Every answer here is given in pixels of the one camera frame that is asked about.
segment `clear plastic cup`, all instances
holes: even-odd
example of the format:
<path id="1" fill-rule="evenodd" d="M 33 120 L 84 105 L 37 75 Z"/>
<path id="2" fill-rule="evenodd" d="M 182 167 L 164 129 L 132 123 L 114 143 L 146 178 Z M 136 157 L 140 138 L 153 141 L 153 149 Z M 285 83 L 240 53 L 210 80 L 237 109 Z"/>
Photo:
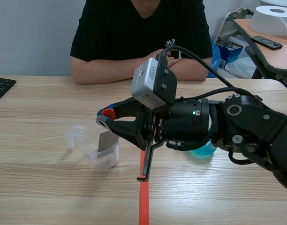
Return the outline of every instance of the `clear plastic cup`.
<path id="1" fill-rule="evenodd" d="M 106 131 L 96 122 L 85 127 L 72 126 L 70 132 L 65 134 L 65 140 L 69 149 L 73 149 L 75 143 L 77 144 L 77 147 L 84 152 L 90 166 L 108 169 L 119 160 L 119 142 L 113 143 L 107 149 L 99 150 L 100 134 Z"/>

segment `black t-shirt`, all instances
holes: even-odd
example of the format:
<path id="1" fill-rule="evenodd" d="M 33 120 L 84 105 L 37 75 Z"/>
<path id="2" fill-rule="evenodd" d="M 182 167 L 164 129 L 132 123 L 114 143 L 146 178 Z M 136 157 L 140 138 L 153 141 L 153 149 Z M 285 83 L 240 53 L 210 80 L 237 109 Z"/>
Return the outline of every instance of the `black t-shirt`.
<path id="1" fill-rule="evenodd" d="M 146 19 L 131 0 L 87 0 L 71 56 L 84 61 L 128 60 L 171 45 L 202 59 L 212 57 L 203 0 L 161 0 Z"/>

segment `red cap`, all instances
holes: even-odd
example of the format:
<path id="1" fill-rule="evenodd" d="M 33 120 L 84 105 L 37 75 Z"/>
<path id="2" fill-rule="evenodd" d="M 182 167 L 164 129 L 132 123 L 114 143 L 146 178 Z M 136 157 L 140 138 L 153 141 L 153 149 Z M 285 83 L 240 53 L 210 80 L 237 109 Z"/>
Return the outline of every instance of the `red cap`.
<path id="1" fill-rule="evenodd" d="M 104 109 L 102 111 L 102 115 L 108 117 L 111 120 L 115 120 L 115 112 L 114 109 Z"/>

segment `keyboard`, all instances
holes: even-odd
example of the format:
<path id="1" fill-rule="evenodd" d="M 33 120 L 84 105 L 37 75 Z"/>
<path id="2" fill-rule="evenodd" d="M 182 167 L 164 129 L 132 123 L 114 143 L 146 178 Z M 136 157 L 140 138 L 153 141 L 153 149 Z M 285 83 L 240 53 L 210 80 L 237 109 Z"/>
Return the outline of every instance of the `keyboard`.
<path id="1" fill-rule="evenodd" d="M 15 80 L 0 78 L 0 98 L 16 83 Z"/>

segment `blue bottle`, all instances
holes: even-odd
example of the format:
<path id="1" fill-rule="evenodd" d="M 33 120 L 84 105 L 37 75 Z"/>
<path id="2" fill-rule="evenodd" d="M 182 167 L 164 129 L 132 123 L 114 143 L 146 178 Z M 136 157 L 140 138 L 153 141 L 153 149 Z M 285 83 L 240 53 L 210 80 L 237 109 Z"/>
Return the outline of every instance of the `blue bottle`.
<path id="1" fill-rule="evenodd" d="M 211 141 L 209 141 L 206 145 L 204 145 L 203 147 L 197 150 L 191 151 L 191 153 L 193 153 L 194 156 L 207 157 L 207 156 L 212 156 L 214 152 L 216 151 L 216 149 L 217 148 L 213 146 Z"/>

